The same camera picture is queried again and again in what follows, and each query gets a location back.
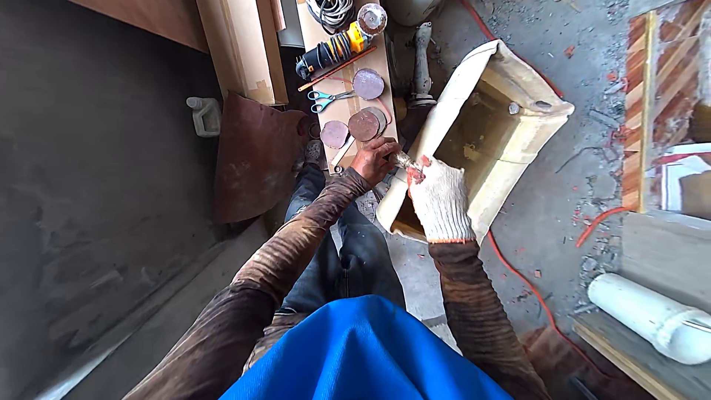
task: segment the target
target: man's right hand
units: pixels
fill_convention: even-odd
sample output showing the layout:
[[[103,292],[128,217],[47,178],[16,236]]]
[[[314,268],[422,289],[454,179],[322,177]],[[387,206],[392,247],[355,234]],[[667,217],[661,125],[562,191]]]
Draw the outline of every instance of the man's right hand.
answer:
[[[402,146],[393,137],[373,139],[365,143],[364,148],[358,150],[351,167],[371,186],[375,186],[395,167],[395,164],[389,162],[387,158],[400,150]]]

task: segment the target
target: brown long-sleeve shirt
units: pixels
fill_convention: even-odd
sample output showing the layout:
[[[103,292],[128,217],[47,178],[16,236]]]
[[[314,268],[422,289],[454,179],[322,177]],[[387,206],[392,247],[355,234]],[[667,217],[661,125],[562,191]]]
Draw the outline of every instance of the brown long-sleeve shirt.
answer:
[[[216,399],[306,315],[274,315],[343,210],[370,185],[349,168],[281,227],[125,399]],[[549,399],[477,255],[475,241],[430,244],[457,346],[515,399]]]

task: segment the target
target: white pipe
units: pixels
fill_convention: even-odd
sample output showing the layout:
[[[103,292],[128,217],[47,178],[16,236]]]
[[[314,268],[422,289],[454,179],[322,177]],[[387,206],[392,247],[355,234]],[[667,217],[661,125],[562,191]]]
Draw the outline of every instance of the white pipe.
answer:
[[[711,360],[711,333],[699,328],[711,327],[711,315],[706,312],[613,273],[595,278],[587,294],[595,305],[637,332],[661,354],[688,365]]]

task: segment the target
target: white work glove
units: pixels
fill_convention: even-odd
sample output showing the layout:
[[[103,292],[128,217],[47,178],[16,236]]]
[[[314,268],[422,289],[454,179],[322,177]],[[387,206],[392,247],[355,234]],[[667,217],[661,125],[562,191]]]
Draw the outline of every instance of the white work glove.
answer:
[[[407,170],[407,183],[415,213],[430,243],[465,243],[476,237],[464,184],[464,170],[452,168],[434,157],[422,156],[422,175]]]

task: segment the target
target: scissors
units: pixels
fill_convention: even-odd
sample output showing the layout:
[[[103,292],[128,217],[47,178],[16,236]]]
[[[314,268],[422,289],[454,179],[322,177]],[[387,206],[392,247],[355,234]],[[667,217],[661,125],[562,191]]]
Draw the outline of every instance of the scissors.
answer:
[[[326,106],[331,104],[334,100],[351,98],[355,95],[356,92],[354,90],[349,90],[348,92],[339,93],[337,95],[329,95],[327,93],[321,93],[319,91],[312,90],[306,96],[309,98],[309,100],[326,99],[325,102],[318,102],[311,106],[311,111],[318,113],[325,110]]]

